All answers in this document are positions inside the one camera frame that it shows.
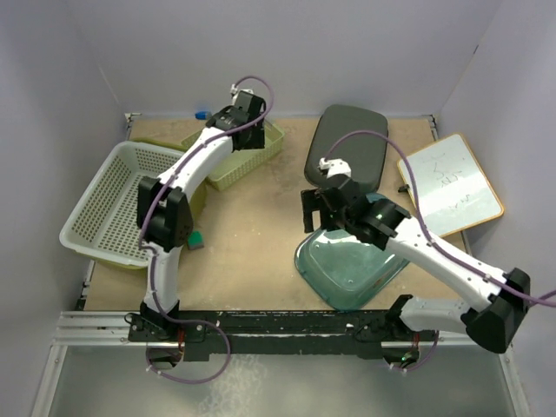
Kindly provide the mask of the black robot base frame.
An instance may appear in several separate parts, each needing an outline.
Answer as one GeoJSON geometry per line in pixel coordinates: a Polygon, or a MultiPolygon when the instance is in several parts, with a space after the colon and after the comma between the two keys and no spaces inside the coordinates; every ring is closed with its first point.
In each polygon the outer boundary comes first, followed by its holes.
{"type": "Polygon", "coordinates": [[[353,355],[399,360],[433,341],[431,330],[406,329],[386,310],[181,311],[171,323],[156,314],[127,313],[129,340],[183,349],[184,361],[212,354],[353,355]]]}

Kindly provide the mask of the light green small basket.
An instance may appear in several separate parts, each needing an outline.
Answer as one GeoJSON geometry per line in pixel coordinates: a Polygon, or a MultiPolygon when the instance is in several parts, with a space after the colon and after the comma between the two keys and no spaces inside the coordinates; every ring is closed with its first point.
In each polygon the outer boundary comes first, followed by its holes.
{"type": "Polygon", "coordinates": [[[214,189],[223,191],[277,156],[282,151],[285,132],[269,121],[264,123],[264,132],[264,149],[232,153],[214,168],[207,176],[206,182],[214,189]]]}

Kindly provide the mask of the olive green plastic tub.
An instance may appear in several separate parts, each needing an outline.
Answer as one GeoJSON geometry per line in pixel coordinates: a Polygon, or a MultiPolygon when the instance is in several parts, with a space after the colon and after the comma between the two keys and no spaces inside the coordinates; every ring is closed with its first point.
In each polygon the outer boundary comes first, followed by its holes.
{"type": "Polygon", "coordinates": [[[204,180],[179,168],[182,156],[171,168],[155,177],[145,176],[138,184],[138,243],[147,252],[148,265],[154,246],[170,252],[186,244],[205,204],[204,180]]]}

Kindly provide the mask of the grey plastic tub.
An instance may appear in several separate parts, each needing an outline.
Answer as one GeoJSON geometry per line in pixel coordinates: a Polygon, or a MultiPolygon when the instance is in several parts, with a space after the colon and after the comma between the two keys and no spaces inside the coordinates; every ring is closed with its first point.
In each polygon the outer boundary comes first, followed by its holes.
{"type": "Polygon", "coordinates": [[[337,148],[333,145],[353,131],[372,130],[388,135],[387,118],[369,109],[333,104],[323,112],[309,147],[304,167],[305,179],[315,187],[326,183],[326,176],[318,170],[318,162],[328,151],[333,159],[342,159],[352,170],[352,178],[361,190],[373,193],[378,190],[387,153],[387,142],[363,133],[352,136],[337,148]]]}

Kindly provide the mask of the white perforated plastic basket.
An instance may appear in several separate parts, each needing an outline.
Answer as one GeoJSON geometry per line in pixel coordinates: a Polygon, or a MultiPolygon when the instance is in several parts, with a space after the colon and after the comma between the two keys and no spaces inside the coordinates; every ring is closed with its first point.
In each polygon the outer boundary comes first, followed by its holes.
{"type": "Polygon", "coordinates": [[[151,143],[117,144],[70,213],[61,244],[96,261],[146,268],[148,255],[139,249],[136,225],[138,184],[171,168],[181,156],[180,150],[151,143]]]}

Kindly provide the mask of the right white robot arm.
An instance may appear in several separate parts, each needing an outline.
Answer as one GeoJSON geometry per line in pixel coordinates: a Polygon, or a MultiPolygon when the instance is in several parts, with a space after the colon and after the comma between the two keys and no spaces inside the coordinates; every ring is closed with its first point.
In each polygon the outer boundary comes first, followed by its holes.
{"type": "Polygon", "coordinates": [[[530,308],[531,278],[523,270],[505,271],[473,258],[437,235],[422,230],[417,217],[397,203],[370,200],[357,182],[336,175],[328,188],[301,192],[305,232],[341,229],[359,242],[389,251],[450,287],[459,301],[402,296],[391,307],[387,332],[405,340],[414,332],[467,335],[485,350],[503,354],[530,308]]]}

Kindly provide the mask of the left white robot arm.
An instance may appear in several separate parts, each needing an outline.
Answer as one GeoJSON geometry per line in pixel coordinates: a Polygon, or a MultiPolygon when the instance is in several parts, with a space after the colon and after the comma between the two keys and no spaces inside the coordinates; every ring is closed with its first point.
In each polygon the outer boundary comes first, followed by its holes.
{"type": "Polygon", "coordinates": [[[143,328],[160,341],[178,332],[177,273],[194,231],[191,199],[206,177],[235,151],[265,147],[265,99],[249,89],[214,114],[193,145],[169,169],[139,182],[136,221],[139,245],[149,255],[147,292],[140,306],[143,328]]]}

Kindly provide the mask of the teal transparent plastic tub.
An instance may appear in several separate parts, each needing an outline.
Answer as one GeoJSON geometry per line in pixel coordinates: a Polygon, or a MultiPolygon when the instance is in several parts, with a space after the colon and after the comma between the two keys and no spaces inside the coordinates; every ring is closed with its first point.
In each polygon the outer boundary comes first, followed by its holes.
{"type": "Polygon", "coordinates": [[[371,301],[408,261],[359,242],[339,229],[317,229],[295,251],[295,267],[333,309],[355,311],[371,301]]]}

